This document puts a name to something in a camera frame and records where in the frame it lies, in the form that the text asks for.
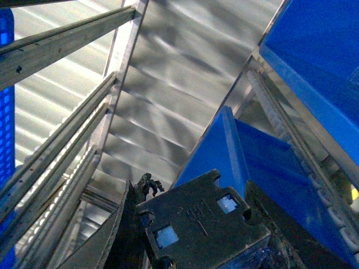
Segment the corrugated metal ceiling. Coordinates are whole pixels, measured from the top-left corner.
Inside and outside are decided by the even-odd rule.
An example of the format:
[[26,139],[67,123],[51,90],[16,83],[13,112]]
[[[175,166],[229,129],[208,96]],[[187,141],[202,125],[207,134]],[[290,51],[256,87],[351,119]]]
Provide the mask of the corrugated metal ceiling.
[[[117,0],[78,0],[13,8],[15,39],[120,6]],[[16,85],[16,165],[23,163],[102,81],[112,39],[113,31]]]

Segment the metal frame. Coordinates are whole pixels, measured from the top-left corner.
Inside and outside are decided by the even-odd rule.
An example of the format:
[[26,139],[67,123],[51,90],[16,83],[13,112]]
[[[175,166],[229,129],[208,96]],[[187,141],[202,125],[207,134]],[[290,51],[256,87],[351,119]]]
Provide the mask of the metal frame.
[[264,30],[263,36],[260,39],[258,44],[261,44],[263,42],[263,40],[268,35],[270,29],[273,27],[276,20],[281,16],[282,12],[288,7],[289,4],[290,4],[290,0],[282,0],[282,2],[280,3],[280,6],[277,9],[276,13],[274,14],[273,18],[269,22],[267,28]]
[[[125,202],[128,200],[127,194],[130,191],[130,182],[126,182],[126,189],[121,199],[121,204],[102,224],[101,228],[94,233],[81,248],[71,254],[59,268],[78,268],[79,265],[88,268],[103,268],[111,246],[116,238]],[[84,260],[84,254],[91,251],[92,255]]]
[[[67,147],[68,152],[59,158],[54,166],[54,169],[50,170],[41,185],[19,209],[7,229],[0,235],[0,242],[2,242],[3,246],[0,249],[0,260],[5,258],[11,247],[16,244],[16,242],[25,234],[27,229],[31,227],[34,221],[39,217],[39,209],[42,207],[42,204],[46,202],[49,193],[56,186],[59,178],[66,171],[71,161],[76,157],[77,153],[83,147],[97,124],[101,121],[106,109],[107,107],[103,105],[94,113],[90,123],[85,126],[85,128],[76,137],[75,141],[72,144],[69,144],[69,147]],[[16,206],[15,202],[12,202],[12,200],[7,201],[7,204]]]
[[0,222],[20,202],[36,180],[61,152],[64,145],[100,104],[116,80],[111,74],[99,87],[67,118],[67,120],[43,143],[31,158],[18,170],[0,190]]
[[118,204],[102,196],[98,190],[92,186],[87,186],[81,195],[81,200],[112,213]]
[[296,110],[303,121],[308,125],[316,138],[324,146],[327,152],[335,159],[340,168],[342,168],[352,183],[359,188],[359,166],[353,159],[343,150],[339,143],[329,134],[329,132],[321,125],[321,123],[310,113],[303,105],[296,94],[289,90],[288,87],[281,87],[276,83],[278,75],[275,72],[267,74],[268,77],[276,84],[279,91],[284,95],[290,105]]
[[[50,1],[32,1],[34,4]],[[47,31],[38,35],[18,40],[7,47],[0,49],[0,89],[13,85],[55,61],[80,49],[86,44],[116,29],[127,21],[134,18],[135,8],[132,6],[119,8],[87,20]],[[19,169],[7,184],[0,190],[0,224],[7,221],[8,215],[15,209],[24,197],[29,196],[24,205],[19,208],[14,219],[6,226],[5,231],[0,235],[2,247],[0,248],[0,261],[7,252],[26,233],[29,227],[38,219],[41,208],[50,199],[53,189],[61,184],[61,177],[76,155],[83,148],[96,127],[108,113],[109,104],[118,96],[109,95],[111,87],[116,83],[117,75],[110,74],[104,81],[84,100],[76,110],[66,119],[65,122],[42,144],[30,159]],[[87,178],[82,180],[76,187],[77,198],[71,199],[71,205],[78,203],[88,179],[95,171],[102,147],[100,150],[91,145],[91,158],[86,159],[86,166],[81,168],[75,177],[81,174]],[[67,218],[71,216],[73,207],[69,208],[66,201],[62,201],[57,208],[55,216]],[[59,241],[59,236],[66,228],[66,222],[54,221],[47,225],[48,229],[42,229],[42,234],[52,231],[53,236],[46,236],[38,240],[25,250],[24,259],[19,260],[17,266],[26,268],[28,259],[32,260],[34,253],[37,253],[37,266],[42,266],[49,260],[49,255]]]
[[49,262],[49,257],[61,237],[59,231],[63,231],[67,226],[70,217],[80,202],[82,190],[85,188],[91,175],[88,170],[91,161],[95,156],[95,149],[88,149],[83,156],[77,169],[69,179],[57,199],[53,202],[53,207],[49,207],[49,215],[44,219],[43,227],[33,238],[33,244],[26,250],[26,253],[17,261],[15,267],[18,268],[43,268]]
[[359,226],[350,207],[336,192],[330,180],[326,177],[323,170],[315,160],[311,149],[308,147],[295,125],[291,122],[286,111],[267,88],[261,75],[249,70],[247,76],[261,106],[264,108],[265,113],[268,116],[271,125],[275,129],[276,134],[279,138],[292,145],[294,153],[301,160],[303,169],[307,171],[308,177],[311,179],[315,189],[317,189],[317,193],[323,203],[328,203],[326,200],[327,197],[331,198],[329,202],[331,204],[330,208],[333,207],[336,208],[336,210],[329,210],[328,206],[327,209],[335,223],[337,220],[340,220],[345,224],[346,230],[343,228],[340,229],[343,239],[348,245],[358,244]]
[[133,7],[119,8],[74,24],[23,38],[0,49],[0,89],[40,71],[132,20]]
[[51,256],[51,260],[47,265],[48,268],[57,268],[75,249],[76,239],[79,235],[80,223],[84,216],[85,207],[86,202],[80,201],[66,231],[62,234],[61,241],[58,243],[56,250]]
[[138,2],[138,5],[136,7],[136,16],[132,20],[133,25],[130,32],[130,37],[128,39],[121,66],[117,73],[118,83],[112,88],[112,96],[109,101],[109,113],[107,113],[107,115],[103,119],[103,122],[100,124],[99,128],[94,132],[90,139],[90,145],[98,145],[99,150],[102,150],[104,148],[107,140],[108,131],[112,123],[113,115],[116,110],[123,83],[125,82],[127,70],[130,64],[130,59],[135,50],[135,44],[139,35],[139,29],[142,25],[148,2],[149,0],[139,0]]

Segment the metal beam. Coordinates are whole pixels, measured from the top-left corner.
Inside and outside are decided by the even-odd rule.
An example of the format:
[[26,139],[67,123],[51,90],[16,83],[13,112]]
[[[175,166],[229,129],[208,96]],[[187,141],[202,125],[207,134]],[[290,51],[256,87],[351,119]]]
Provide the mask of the metal beam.
[[[137,38],[139,35],[139,29],[144,20],[148,3],[149,3],[149,0],[139,0],[137,3],[136,17],[132,21],[133,24],[132,24],[130,36],[128,38],[128,43],[127,43],[127,46],[126,46],[126,49],[125,49],[125,52],[123,55],[121,66],[119,66],[119,71],[117,73],[118,84],[116,84],[115,87],[113,87],[112,97],[109,101],[109,112],[110,113],[108,113],[105,116],[105,118],[103,119],[103,122],[100,124],[99,128],[97,130],[95,130],[94,134],[92,135],[92,137],[90,139],[90,144],[98,145],[98,149],[100,151],[105,146],[105,143],[107,140],[108,131],[111,126],[113,115],[114,115],[114,112],[117,107],[119,95],[121,93],[122,86],[123,86],[123,83],[124,83],[126,75],[127,75],[127,70],[130,65],[130,59],[135,50],[136,41],[137,41]],[[119,37],[116,37],[116,39],[113,40],[113,45],[115,47],[116,47],[116,44],[115,44],[116,41],[121,42],[121,40],[119,39]],[[110,65],[110,61],[111,61],[111,59],[108,59],[108,63],[107,63],[107,67],[106,67],[107,70],[105,70],[105,72],[108,71],[108,66]]]
[[82,48],[133,19],[136,10],[124,7],[87,20],[23,38],[0,49],[0,90]]
[[292,145],[293,151],[301,161],[302,166],[305,165],[308,167],[308,178],[313,182],[319,197],[323,200],[322,193],[331,197],[330,206],[336,209],[335,212],[339,212],[339,215],[331,214],[334,219],[333,221],[340,219],[346,227],[346,233],[350,233],[350,237],[348,234],[343,235],[344,241],[346,241],[348,245],[355,244],[354,242],[358,242],[359,240],[359,225],[357,224],[351,208],[335,190],[332,183],[315,160],[311,149],[306,144],[296,126],[290,120],[286,111],[268,89],[263,78],[252,70],[248,71],[247,75],[256,96],[258,97],[261,106],[264,108],[277,135]]
[[[48,195],[56,186],[59,177],[65,172],[71,161],[76,157],[77,153],[88,140],[97,124],[101,121],[106,112],[106,109],[107,106],[102,105],[102,107],[93,115],[88,125],[75,138],[73,144],[68,147],[68,152],[65,152],[57,160],[54,169],[51,170],[44,178],[42,183],[34,191],[32,196],[26,201],[24,206],[22,206],[16,212],[15,218],[9,223],[8,227],[0,235],[0,261],[5,258],[11,247],[16,244],[16,242],[25,234],[27,229],[31,227],[34,221],[39,217],[39,209],[48,199]],[[5,203],[6,207],[14,207],[14,205],[15,202],[12,202],[12,200],[8,200]]]
[[50,255],[80,201],[81,193],[92,176],[92,173],[88,172],[91,171],[94,156],[95,149],[90,148],[82,157],[72,178],[64,185],[63,192],[58,194],[58,201],[54,200],[53,208],[48,210],[49,214],[35,234],[32,245],[26,250],[26,254],[18,259],[16,268],[44,268],[47,265]]
[[97,206],[109,213],[112,213],[118,207],[118,204],[107,199],[97,192],[97,189],[92,186],[87,186],[81,195],[81,200]]
[[116,238],[125,204],[132,202],[128,196],[129,192],[130,182],[127,181],[120,206],[106,219],[101,227],[58,268],[103,268],[111,246]]
[[104,99],[115,80],[114,73],[107,77],[0,190],[1,223]]
[[73,0],[6,0],[6,1],[0,2],[0,9],[1,8],[33,6],[35,4],[67,2],[67,1],[73,1]]
[[239,119],[241,117],[243,112],[248,107],[249,103],[253,100],[254,95],[255,95],[255,93],[254,93],[254,90],[252,89],[252,87],[251,86],[248,87],[243,94],[242,102],[240,103],[239,106],[235,107],[233,110],[233,114],[236,119]]
[[73,217],[66,227],[47,268],[57,268],[75,249],[75,243],[80,231],[80,224],[86,208],[86,202],[81,201]]
[[342,168],[353,185],[359,189],[359,166],[346,153],[341,145],[331,136],[323,125],[313,116],[312,113],[303,105],[302,101],[289,87],[280,79],[277,73],[272,72],[268,77],[275,83],[276,87],[288,100],[290,105],[298,112],[303,121],[312,130],[313,134],[324,146],[327,152],[335,159],[340,168]]

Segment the square hole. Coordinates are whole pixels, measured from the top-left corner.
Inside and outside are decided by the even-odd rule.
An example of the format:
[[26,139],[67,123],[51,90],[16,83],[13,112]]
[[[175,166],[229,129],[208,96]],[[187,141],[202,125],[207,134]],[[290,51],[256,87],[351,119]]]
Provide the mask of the square hole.
[[230,194],[224,196],[222,199],[219,199],[217,203],[226,214],[238,208],[238,204],[235,202],[235,200],[232,199]]
[[155,239],[159,249],[166,248],[179,240],[172,226],[167,226],[155,232]]

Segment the blue bin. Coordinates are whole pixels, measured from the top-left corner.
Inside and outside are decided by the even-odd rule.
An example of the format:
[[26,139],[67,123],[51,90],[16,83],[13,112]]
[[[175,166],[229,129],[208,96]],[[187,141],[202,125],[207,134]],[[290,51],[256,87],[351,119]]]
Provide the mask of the blue bin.
[[288,1],[260,54],[359,165],[358,14],[358,0]]
[[359,268],[291,146],[235,120],[228,107],[221,108],[176,186],[212,169],[221,173],[221,187],[230,185],[242,197],[251,179],[319,242]]
[[[0,10],[0,47],[14,41],[14,18],[10,9]],[[15,87],[0,89],[0,188],[15,172]],[[0,233],[14,218],[11,213],[0,225]],[[9,251],[0,268],[11,268],[15,262],[15,249]]]

